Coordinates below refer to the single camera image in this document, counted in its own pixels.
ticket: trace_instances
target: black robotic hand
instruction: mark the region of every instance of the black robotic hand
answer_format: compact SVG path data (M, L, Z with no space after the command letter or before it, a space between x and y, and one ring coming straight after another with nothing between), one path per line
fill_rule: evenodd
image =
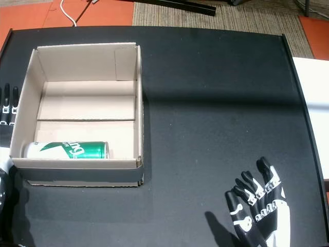
M290 209L280 178L264 157L257 161L265 188L249 171L241 173L236 186L225 193L235 231L243 245L249 247L289 247ZM249 204L251 216L239 198Z

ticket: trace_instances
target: green can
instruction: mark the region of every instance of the green can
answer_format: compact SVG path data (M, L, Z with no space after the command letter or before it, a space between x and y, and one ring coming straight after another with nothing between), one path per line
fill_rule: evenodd
M55 142L30 143L26 146L26 158L108 158L107 142Z

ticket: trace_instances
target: open cardboard box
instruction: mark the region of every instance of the open cardboard box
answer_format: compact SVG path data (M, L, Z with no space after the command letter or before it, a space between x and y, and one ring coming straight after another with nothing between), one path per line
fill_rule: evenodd
M108 142L108 159L25 158L31 142ZM24 80L10 156L32 185L138 186L143 182L140 47L42 46Z

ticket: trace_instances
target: box flap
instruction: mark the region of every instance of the box flap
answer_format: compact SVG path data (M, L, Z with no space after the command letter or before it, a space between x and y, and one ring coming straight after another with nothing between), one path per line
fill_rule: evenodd
M75 44L40 46L38 52L47 81L105 81L117 80L115 50L135 47L135 43ZM121 56L130 56L126 51L119 54L120 64ZM122 69L119 76L128 77Z

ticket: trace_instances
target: black table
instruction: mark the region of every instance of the black table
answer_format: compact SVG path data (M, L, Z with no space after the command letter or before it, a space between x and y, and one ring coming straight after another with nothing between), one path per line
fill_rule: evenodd
M291 246L327 243L317 152L285 38L156 27L14 31L0 84L22 86L33 48L131 42L142 50L145 184L33 187L20 192L12 232L33 246L233 246L224 192L266 156L284 183ZM1 129L5 144L10 130Z

